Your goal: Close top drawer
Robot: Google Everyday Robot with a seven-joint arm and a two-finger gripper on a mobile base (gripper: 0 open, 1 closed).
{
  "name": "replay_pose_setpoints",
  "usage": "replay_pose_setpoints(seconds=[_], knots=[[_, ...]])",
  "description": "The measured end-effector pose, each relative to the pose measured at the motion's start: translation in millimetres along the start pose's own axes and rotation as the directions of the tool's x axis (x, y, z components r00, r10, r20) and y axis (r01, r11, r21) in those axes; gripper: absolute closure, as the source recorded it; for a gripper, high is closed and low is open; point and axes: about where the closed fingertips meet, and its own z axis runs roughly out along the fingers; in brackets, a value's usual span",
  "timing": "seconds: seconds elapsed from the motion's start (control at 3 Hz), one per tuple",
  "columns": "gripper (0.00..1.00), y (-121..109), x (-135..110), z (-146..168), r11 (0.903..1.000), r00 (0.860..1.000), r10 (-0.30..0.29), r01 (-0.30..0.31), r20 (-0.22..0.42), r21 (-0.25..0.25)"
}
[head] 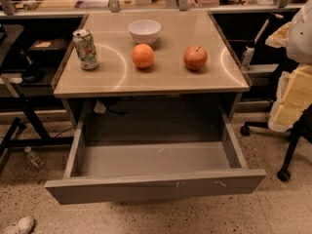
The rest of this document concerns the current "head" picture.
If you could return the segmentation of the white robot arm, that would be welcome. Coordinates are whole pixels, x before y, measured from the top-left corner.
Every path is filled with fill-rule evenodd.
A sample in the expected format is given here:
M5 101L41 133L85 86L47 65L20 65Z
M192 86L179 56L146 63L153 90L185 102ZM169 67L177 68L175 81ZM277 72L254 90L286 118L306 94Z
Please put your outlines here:
M285 47L287 58L295 61L281 64L276 99L270 111L268 128L285 132L312 104L312 5L307 2L292 18L266 40L272 47Z

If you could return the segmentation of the yellow foam padded gripper finger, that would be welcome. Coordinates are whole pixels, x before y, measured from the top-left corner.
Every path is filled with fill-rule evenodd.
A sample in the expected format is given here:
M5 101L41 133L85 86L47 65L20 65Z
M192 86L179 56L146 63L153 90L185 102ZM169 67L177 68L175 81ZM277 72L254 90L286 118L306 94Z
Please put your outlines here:
M300 64L292 73L283 71L276 96L270 111L268 128L283 133L312 104L312 66Z

